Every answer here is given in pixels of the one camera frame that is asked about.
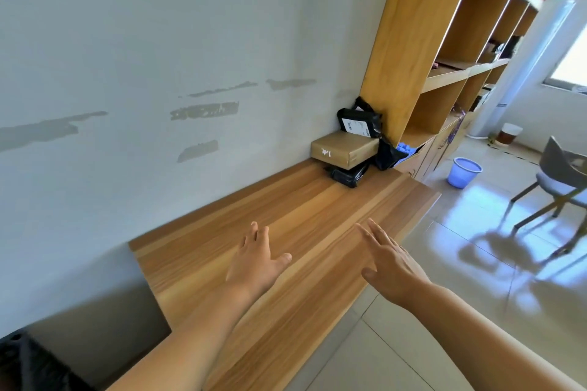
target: hand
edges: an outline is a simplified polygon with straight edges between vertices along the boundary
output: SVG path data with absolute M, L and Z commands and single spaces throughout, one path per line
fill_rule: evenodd
M 367 223 L 373 233 L 358 223 L 355 226 L 363 235 L 377 271 L 366 267 L 361 274 L 382 296 L 405 308 L 418 289 L 431 282 L 407 250 L 388 237 L 371 218 Z
M 271 260 L 269 227 L 258 229 L 252 222 L 234 255 L 226 282 L 244 287 L 253 301 L 260 298 L 275 283 L 292 261 L 291 254 L 282 254 Z

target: window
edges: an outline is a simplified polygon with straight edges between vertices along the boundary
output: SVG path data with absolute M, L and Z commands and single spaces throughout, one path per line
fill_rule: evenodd
M 544 83 L 587 95 L 586 63 L 587 25 Z

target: chair backrest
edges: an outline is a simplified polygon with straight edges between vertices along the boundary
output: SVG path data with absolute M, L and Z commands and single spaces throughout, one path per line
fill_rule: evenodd
M 571 187 L 587 187 L 587 173 L 580 172 L 573 167 L 569 155 L 581 156 L 566 152 L 556 142 L 554 136 L 551 136 L 542 152 L 540 168 L 548 177 L 560 183 Z

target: person's arm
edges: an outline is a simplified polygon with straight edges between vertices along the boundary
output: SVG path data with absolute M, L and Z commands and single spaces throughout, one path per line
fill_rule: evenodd
M 290 262 L 290 254 L 271 260 L 269 228 L 258 230 L 253 222 L 232 259 L 226 283 L 108 390 L 201 389 L 233 328 Z
M 373 221 L 357 229 L 377 271 L 361 272 L 383 297 L 410 311 L 434 336 L 475 391 L 583 390 L 456 294 L 433 284 L 407 251 Z

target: forearm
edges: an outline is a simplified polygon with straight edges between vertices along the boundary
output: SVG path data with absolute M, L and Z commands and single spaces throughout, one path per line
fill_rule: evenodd
M 109 391 L 201 389 L 226 338 L 252 304 L 246 291 L 225 283 Z
M 448 289 L 422 287 L 407 309 L 476 391 L 584 390 Z

